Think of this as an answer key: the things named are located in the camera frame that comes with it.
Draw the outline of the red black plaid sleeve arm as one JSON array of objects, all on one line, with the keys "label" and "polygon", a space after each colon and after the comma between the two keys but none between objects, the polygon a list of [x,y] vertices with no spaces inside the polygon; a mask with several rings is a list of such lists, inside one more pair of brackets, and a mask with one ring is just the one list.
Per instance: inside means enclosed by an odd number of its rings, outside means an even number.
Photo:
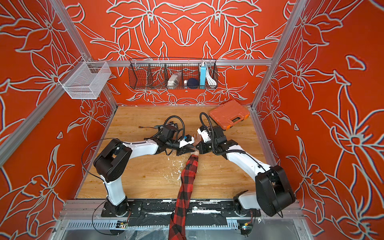
[{"label": "red black plaid sleeve arm", "polygon": [[171,215],[169,240],[186,240],[186,219],[199,165],[199,152],[193,152],[181,172],[181,186]]}]

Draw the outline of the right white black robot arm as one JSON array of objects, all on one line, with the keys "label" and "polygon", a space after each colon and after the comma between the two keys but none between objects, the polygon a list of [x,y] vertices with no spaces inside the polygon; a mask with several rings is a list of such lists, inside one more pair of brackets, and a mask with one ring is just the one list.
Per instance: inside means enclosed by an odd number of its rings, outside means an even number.
[{"label": "right white black robot arm", "polygon": [[210,117],[202,112],[199,115],[202,126],[198,134],[202,141],[197,144],[201,154],[213,153],[236,164],[255,182],[253,192],[243,191],[234,196],[237,213],[258,210],[272,217],[283,217],[283,210],[296,201],[285,170],[265,164],[247,153],[236,141],[228,140],[219,126],[213,126]]}]

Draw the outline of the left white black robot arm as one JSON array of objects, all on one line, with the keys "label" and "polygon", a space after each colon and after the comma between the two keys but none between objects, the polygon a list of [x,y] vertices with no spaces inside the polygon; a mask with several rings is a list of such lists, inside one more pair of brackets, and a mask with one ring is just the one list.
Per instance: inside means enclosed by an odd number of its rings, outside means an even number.
[{"label": "left white black robot arm", "polygon": [[180,156],[192,153],[195,149],[193,145],[195,138],[186,134],[185,123],[180,117],[170,116],[162,125],[155,128],[158,130],[157,133],[139,142],[110,138],[110,142],[93,162],[98,173],[93,176],[103,181],[107,191],[104,208],[112,215],[120,217],[129,211],[122,175],[130,160],[158,155],[167,150]]}]

